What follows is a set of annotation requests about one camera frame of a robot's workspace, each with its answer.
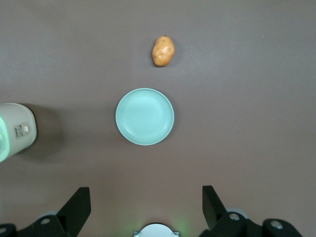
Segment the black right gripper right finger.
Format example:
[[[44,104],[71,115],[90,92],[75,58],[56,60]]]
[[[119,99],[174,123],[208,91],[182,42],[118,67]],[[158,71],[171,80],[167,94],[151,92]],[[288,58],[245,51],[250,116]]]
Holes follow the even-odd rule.
[[[203,237],[262,237],[263,229],[243,215],[228,212],[212,186],[202,188],[202,210],[208,229]]]

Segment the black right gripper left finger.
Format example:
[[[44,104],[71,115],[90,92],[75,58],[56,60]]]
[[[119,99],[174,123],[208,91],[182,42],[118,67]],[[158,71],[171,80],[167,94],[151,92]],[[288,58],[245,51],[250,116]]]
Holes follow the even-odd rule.
[[[55,215],[19,230],[19,237],[77,237],[90,216],[90,189],[79,188]]]

